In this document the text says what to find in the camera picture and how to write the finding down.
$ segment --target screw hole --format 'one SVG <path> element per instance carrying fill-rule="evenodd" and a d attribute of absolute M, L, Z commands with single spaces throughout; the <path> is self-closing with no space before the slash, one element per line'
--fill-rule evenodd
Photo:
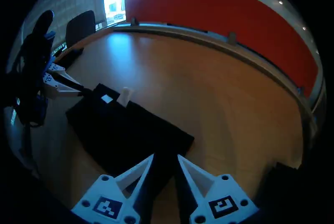
<path fill-rule="evenodd" d="M 134 217 L 132 217 L 132 216 L 126 216 L 124 218 L 124 222 L 126 224 L 135 224 L 136 223 L 136 219 Z"/>
<path fill-rule="evenodd" d="M 91 204 L 89 203 L 89 201 L 82 201 L 81 204 L 84 206 L 84 207 L 89 207 Z"/>
<path fill-rule="evenodd" d="M 242 201 L 240 202 L 240 205 L 242 205 L 242 206 L 247 206 L 247 205 L 248 205 L 248 201 L 247 201 L 247 200 L 242 200 Z"/>
<path fill-rule="evenodd" d="M 205 217 L 203 215 L 197 216 L 195 218 L 196 223 L 204 223 L 206 221 Z"/>

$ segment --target black chair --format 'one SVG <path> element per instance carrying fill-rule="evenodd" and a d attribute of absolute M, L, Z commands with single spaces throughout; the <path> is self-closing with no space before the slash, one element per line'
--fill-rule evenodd
<path fill-rule="evenodd" d="M 93 33 L 95 33 L 95 14 L 89 10 L 68 22 L 65 35 L 67 48 Z"/>

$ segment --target dark object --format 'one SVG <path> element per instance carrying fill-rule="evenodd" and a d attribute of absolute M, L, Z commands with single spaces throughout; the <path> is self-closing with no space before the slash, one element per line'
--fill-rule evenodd
<path fill-rule="evenodd" d="M 56 53 L 53 55 L 55 58 L 57 58 L 59 55 L 61 55 L 61 53 L 63 52 L 63 49 L 65 47 L 63 46 L 62 48 L 60 48 L 58 51 L 56 51 Z"/>
<path fill-rule="evenodd" d="M 57 65 L 60 65 L 65 69 L 69 68 L 74 63 L 74 61 L 82 54 L 83 51 L 84 51 L 83 48 L 72 49 L 69 53 L 67 53 L 57 62 Z"/>
<path fill-rule="evenodd" d="M 108 104 L 101 99 L 106 94 L 113 99 Z M 66 113 L 68 122 L 85 150 L 113 177 L 154 153 L 154 198 L 173 175 L 177 154 L 185 155 L 194 138 L 131 101 L 121 106 L 118 96 L 99 84 Z"/>
<path fill-rule="evenodd" d="M 139 25 L 139 21 L 135 17 L 133 17 L 131 19 L 131 26 L 137 26 L 137 25 Z"/>
<path fill-rule="evenodd" d="M 95 33 L 95 15 L 92 10 L 79 14 L 66 26 L 66 45 L 70 48 L 85 37 Z"/>

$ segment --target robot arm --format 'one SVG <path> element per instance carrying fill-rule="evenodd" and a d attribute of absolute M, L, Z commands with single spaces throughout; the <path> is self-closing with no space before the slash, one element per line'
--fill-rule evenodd
<path fill-rule="evenodd" d="M 55 99 L 56 97 L 76 97 L 82 95 L 81 91 L 55 80 L 53 76 L 56 78 L 60 77 L 64 83 L 71 83 L 78 89 L 83 88 L 79 82 L 66 73 L 65 68 L 52 63 L 43 77 L 44 93 L 47 98 Z"/>

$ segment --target chair backrest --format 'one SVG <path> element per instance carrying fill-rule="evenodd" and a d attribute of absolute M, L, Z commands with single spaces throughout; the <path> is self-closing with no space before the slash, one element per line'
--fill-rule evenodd
<path fill-rule="evenodd" d="M 83 38 L 95 33 L 95 15 L 92 10 L 79 14 L 66 26 L 66 45 L 70 48 Z"/>

